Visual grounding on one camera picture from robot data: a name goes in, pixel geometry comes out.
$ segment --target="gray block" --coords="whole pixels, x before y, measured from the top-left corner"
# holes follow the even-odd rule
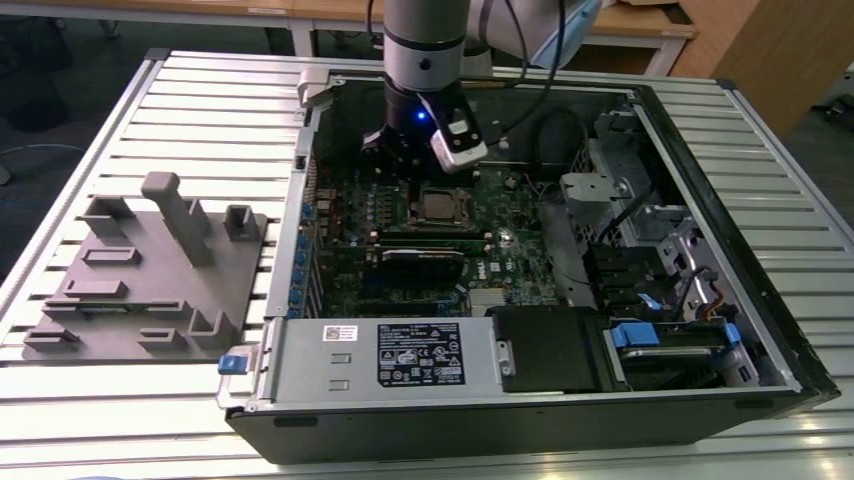
[[[223,225],[233,242],[257,242],[261,239],[258,222],[249,205],[229,205]]]
[[[94,248],[83,253],[87,265],[135,265],[142,255],[134,247]]]
[[[31,331],[25,342],[39,352],[73,352],[78,349],[81,338],[65,328],[53,328]]]
[[[187,341],[174,328],[141,328],[137,343],[150,352],[173,352],[187,347]]]
[[[215,362],[241,341],[267,217],[249,206],[206,214],[198,201],[171,196],[177,178],[155,175],[147,185],[167,215],[133,212],[121,198],[93,200],[98,227],[25,340],[27,360]],[[177,205],[190,237],[170,226]],[[202,242],[207,264],[194,265],[179,238]]]
[[[143,181],[143,197],[158,204],[163,223],[195,267],[211,265],[211,250],[205,243],[205,233],[194,221],[185,199],[178,193],[182,181],[171,172],[150,172]]]
[[[71,298],[125,298],[129,286],[122,280],[70,280],[63,293]]]
[[[122,241],[125,232],[119,225],[121,220],[134,218],[134,211],[122,197],[97,197],[81,217],[93,229],[93,232],[106,243]]]
[[[214,323],[205,318],[205,314],[197,310],[190,320],[190,338],[202,349],[223,349],[231,346],[235,336],[235,327],[229,320],[226,312],[219,312]]]

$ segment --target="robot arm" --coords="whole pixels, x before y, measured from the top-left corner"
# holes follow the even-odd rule
[[[554,65],[562,15],[566,33]],[[386,127],[377,135],[394,142],[429,143],[446,173],[472,168],[488,155],[488,144],[460,82],[468,38],[560,68],[576,54],[590,30],[601,0],[386,0]]]

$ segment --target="motherboard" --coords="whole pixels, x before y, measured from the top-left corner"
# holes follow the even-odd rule
[[[480,316],[497,305],[557,304],[544,188],[500,167],[441,184],[322,167],[323,316]]]

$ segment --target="wooden table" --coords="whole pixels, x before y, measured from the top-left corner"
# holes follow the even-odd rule
[[[367,0],[30,0],[0,2],[0,14],[289,28],[302,57],[317,56],[317,32],[362,32]],[[382,31],[383,2],[375,5]],[[665,76],[697,28],[670,22],[660,8],[614,5],[601,13],[588,45],[653,49],[646,75]]]
[[[306,48],[297,54],[315,56],[314,35],[318,30],[366,30],[367,0],[294,0],[289,12],[294,43]],[[374,30],[382,31],[383,0],[374,6]],[[693,25],[674,24],[658,7],[614,5],[600,13],[586,45],[636,47],[656,50],[646,68],[646,75],[666,76],[670,73],[685,43],[697,36]]]

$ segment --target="floor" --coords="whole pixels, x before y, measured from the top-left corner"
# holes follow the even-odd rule
[[[95,21],[66,22],[63,35],[75,64],[54,74],[54,83],[70,106],[70,121],[46,132],[23,134],[0,119],[0,149],[34,143],[86,148],[151,47],[255,54],[270,54],[271,48],[287,54],[293,49],[287,32],[259,28],[123,22],[119,31],[121,38],[107,40]],[[321,34],[322,55],[381,58],[366,35],[347,42],[351,47],[341,48],[331,34]],[[785,143],[842,216],[854,223],[854,175],[848,173],[854,132],[829,124],[820,113],[812,112]],[[0,281],[78,160],[79,154],[59,149],[25,150],[0,159],[12,174],[12,181],[0,187]]]

